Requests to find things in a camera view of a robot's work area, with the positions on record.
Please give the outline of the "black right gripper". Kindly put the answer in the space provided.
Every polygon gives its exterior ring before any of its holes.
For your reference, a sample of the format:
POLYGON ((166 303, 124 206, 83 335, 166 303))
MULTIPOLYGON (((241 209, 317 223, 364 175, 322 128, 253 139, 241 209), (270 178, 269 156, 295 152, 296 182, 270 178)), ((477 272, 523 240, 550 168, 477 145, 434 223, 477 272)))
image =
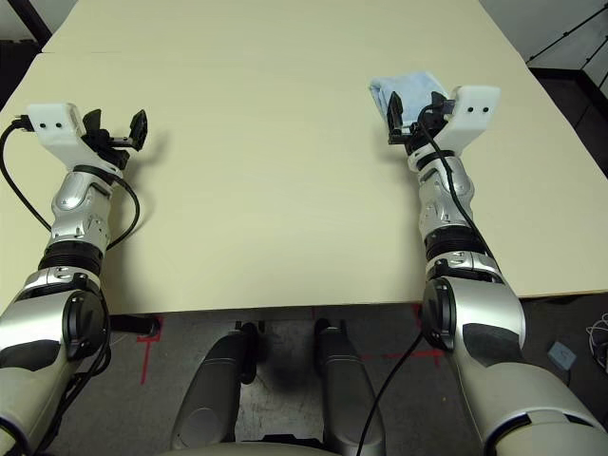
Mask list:
POLYGON ((426 111, 420 117, 427 132, 424 133, 418 119, 410 124, 405 123, 401 98, 396 92, 392 92, 387 109, 389 144, 403 145, 408 155, 429 144, 428 137, 434 138, 447 124, 441 112, 452 112, 454 101, 438 91, 432 91, 430 109, 432 111, 426 111))

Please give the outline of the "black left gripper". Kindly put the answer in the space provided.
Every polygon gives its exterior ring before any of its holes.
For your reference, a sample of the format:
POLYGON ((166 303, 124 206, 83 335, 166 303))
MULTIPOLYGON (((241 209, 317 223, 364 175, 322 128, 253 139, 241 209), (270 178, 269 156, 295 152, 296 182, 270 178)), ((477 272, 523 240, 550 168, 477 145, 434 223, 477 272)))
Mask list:
POLYGON ((84 115, 85 134, 82 139, 103 161, 118 169, 125 169, 130 158, 126 148, 131 147, 135 150, 143 148, 148 132, 146 113, 143 109, 137 112, 131 120, 129 136, 118 138, 111 137, 107 130, 101 129, 101 117, 100 108, 84 115))

